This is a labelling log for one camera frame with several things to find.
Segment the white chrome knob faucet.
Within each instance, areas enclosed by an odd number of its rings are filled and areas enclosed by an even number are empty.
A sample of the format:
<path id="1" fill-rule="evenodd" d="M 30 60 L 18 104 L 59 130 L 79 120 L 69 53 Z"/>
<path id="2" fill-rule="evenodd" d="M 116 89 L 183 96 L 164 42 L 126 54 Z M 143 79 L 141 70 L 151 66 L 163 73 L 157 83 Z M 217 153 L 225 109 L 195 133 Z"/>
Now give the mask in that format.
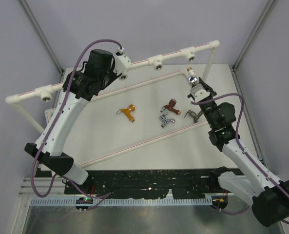
<path id="1" fill-rule="evenodd" d="M 191 67 L 187 68 L 187 74 L 188 74 L 187 80 L 190 85 L 197 85 L 199 83 L 199 79 L 196 76 L 193 68 Z"/>

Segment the white pipe frame rack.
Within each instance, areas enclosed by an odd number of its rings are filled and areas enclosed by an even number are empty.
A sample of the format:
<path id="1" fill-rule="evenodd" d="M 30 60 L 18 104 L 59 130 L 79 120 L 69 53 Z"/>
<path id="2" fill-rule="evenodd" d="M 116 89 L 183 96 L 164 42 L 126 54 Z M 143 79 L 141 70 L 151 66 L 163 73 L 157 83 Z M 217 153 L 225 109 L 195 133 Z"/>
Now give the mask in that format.
<path id="1" fill-rule="evenodd" d="M 62 152 L 66 138 L 81 111 L 100 91 L 106 89 L 117 79 L 126 79 L 130 70 L 151 66 L 159 71 L 163 68 L 163 62 L 166 60 L 185 57 L 188 61 L 193 61 L 197 52 L 210 50 L 210 57 L 201 78 L 198 78 L 191 69 L 186 72 L 188 83 L 192 86 L 188 98 L 193 102 L 200 102 L 210 95 L 201 81 L 206 80 L 219 46 L 220 42 L 214 40 L 200 46 L 192 46 L 132 62 L 118 41 L 97 40 L 90 43 L 79 56 L 78 62 L 82 60 L 87 51 L 90 52 L 82 69 L 73 68 L 63 83 L 46 85 L 24 94 L 8 96 L 6 103 L 16 108 L 41 134 L 36 142 L 26 145 L 26 152 L 35 161 L 57 171 L 63 163 L 66 163 L 68 167 L 73 166 L 73 158 Z M 51 95 L 56 91 L 60 92 L 62 100 L 57 104 L 48 125 L 42 128 L 21 106 L 21 102 L 34 97 L 50 101 Z"/>

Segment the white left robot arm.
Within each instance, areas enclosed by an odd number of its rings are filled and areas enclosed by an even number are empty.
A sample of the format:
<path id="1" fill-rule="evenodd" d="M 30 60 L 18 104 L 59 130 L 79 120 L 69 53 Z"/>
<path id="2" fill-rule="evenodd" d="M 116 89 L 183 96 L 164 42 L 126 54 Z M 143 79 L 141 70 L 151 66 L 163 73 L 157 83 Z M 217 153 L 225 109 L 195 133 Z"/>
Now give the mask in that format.
<path id="1" fill-rule="evenodd" d="M 73 124 L 92 97 L 116 80 L 115 64 L 111 52 L 92 50 L 84 71 L 76 71 L 67 76 L 60 93 L 61 102 L 44 132 L 35 143 L 27 143 L 24 148 L 26 153 L 54 173 L 76 183 L 76 189 L 82 194 L 92 190 L 92 181 L 88 179 L 88 172 L 63 152 L 64 144 Z"/>

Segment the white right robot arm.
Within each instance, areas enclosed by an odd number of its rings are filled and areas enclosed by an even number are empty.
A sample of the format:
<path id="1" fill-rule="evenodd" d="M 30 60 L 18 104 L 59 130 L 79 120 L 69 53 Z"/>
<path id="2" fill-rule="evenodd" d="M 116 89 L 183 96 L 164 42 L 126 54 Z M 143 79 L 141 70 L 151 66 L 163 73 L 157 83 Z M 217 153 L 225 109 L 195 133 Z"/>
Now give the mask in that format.
<path id="1" fill-rule="evenodd" d="M 198 91 L 192 95 L 194 104 L 199 105 L 210 126 L 209 139 L 213 146 L 231 159 L 246 179 L 239 178 L 225 167 L 216 169 L 209 179 L 214 192 L 227 190 L 250 206 L 255 218 L 268 227 L 289 217 L 289 180 L 282 181 L 266 168 L 241 140 L 240 123 L 235 116 L 234 105 L 223 102 L 216 104 L 216 92 L 202 79 L 195 86 Z"/>

